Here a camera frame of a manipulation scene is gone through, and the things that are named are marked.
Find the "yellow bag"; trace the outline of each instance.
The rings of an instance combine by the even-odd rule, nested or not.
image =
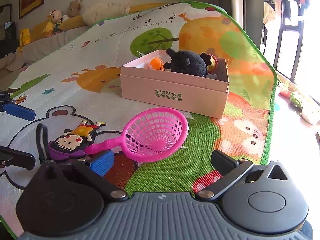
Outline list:
[[[31,42],[31,35],[29,29],[22,29],[20,32],[20,46],[18,51],[22,51],[22,47]]]

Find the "pink basket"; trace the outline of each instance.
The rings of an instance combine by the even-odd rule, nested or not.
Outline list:
[[[121,145],[124,154],[137,162],[155,162],[169,157],[184,143],[188,135],[187,119],[172,108],[159,107],[132,118],[121,136],[93,144],[87,154]]]

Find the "pink cardboard box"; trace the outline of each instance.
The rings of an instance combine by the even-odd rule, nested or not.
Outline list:
[[[214,71],[218,80],[187,74],[148,69],[159,57],[171,62],[165,50],[157,50],[121,67],[122,97],[196,114],[222,118],[229,94],[226,60],[218,59]]]

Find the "green mat border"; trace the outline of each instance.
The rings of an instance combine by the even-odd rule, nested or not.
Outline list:
[[[273,88],[272,88],[272,93],[271,93],[271,103],[270,103],[270,110],[269,110],[269,119],[268,119],[268,130],[267,130],[267,136],[266,136],[266,141],[265,141],[265,145],[263,148],[263,153],[262,153],[262,157],[260,160],[260,165],[267,165],[268,164],[268,160],[269,160],[269,154],[270,154],[270,146],[271,146],[271,134],[272,134],[272,127],[273,127],[273,116],[274,116],[274,110],[275,110],[275,96],[276,96],[276,87],[278,84],[278,76],[276,73],[276,70],[273,68],[273,66],[271,66],[271,64],[266,60],[266,58],[264,57],[264,55],[260,52],[260,50],[258,49],[258,47],[253,43],[253,41],[249,38],[249,36],[247,35],[247,33],[240,27],[240,25],[230,16],[226,13],[226,11],[224,9],[222,9],[219,6],[213,5],[213,4],[209,4],[209,3],[203,3],[203,2],[197,2],[197,1],[182,1],[179,3],[188,3],[188,4],[192,4],[192,3],[202,3],[204,5],[208,5],[211,7],[214,7],[218,12],[220,12],[221,14],[225,15],[227,18],[229,18],[242,32],[242,34],[245,36],[245,38],[247,39],[247,41],[253,46],[253,48],[255,49],[255,51],[265,60],[265,62],[267,63],[268,67],[270,68],[270,70],[272,71],[273,75],[274,75],[274,83],[273,83]],[[103,21],[107,21],[107,20],[112,20],[112,19],[117,19],[117,18],[121,18],[127,15],[123,15],[123,16],[119,16],[119,17],[113,17],[113,18],[108,18],[108,19],[104,19],[101,21],[98,21],[95,25],[97,25],[100,22]],[[7,229],[7,231],[9,232],[9,234],[14,238],[17,239],[17,236],[13,233],[13,231],[9,228],[8,224],[4,221],[4,219],[1,217],[0,215],[0,222],[4,225],[4,227]]]

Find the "triangular cutout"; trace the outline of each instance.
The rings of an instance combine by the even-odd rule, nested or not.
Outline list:
[[[287,180],[288,179],[279,165],[273,166],[273,169],[270,172],[268,178],[269,179],[280,179],[280,180]]]

